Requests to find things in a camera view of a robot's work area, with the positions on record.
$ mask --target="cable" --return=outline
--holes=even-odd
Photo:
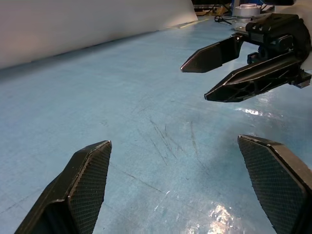
[[[215,16],[214,17],[214,21],[217,22],[217,23],[221,23],[221,22],[225,22],[229,25],[232,25],[231,22],[229,22],[229,20],[234,20],[235,17],[227,17],[227,18],[223,18],[223,16]]]
[[[267,6],[268,6],[268,5],[265,5],[265,6],[262,5],[261,10],[260,10],[260,13],[262,13],[262,11],[263,11]]]
[[[215,8],[215,5],[216,5],[216,4],[214,4],[213,7],[212,7],[211,9],[209,9],[209,11],[207,11],[206,14],[209,14],[209,13]]]

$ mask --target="blue table surface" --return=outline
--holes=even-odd
[[[108,139],[95,234],[274,234],[237,136],[282,142],[311,167],[312,87],[205,101],[256,47],[209,73],[179,68],[231,33],[210,19],[1,70],[0,233],[15,231],[75,151]]]

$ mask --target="white panel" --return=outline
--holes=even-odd
[[[0,68],[195,20],[191,0],[0,0]]]

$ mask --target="robotic arm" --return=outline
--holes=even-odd
[[[277,5],[276,13],[246,25],[245,31],[197,50],[181,67],[182,72],[205,73],[239,57],[243,42],[258,45],[248,55],[247,66],[232,71],[205,99],[240,102],[283,84],[303,88],[310,84],[312,7],[310,0],[265,0]]]

